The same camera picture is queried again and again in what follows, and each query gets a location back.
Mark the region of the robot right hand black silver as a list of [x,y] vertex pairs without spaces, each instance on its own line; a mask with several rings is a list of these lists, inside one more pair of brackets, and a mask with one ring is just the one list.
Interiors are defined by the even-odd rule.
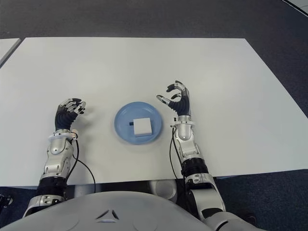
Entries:
[[191,116],[190,109],[190,94],[188,88],[180,81],[176,80],[173,84],[167,87],[166,92],[179,90],[179,92],[168,99],[162,95],[157,95],[156,98],[174,110],[178,116]]

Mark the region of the robot left hand black silver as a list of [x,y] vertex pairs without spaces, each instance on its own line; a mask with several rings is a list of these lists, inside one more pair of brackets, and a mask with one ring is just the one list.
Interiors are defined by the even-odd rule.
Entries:
[[78,115],[84,114],[86,102],[78,98],[69,98],[58,105],[55,115],[55,130],[70,130]]

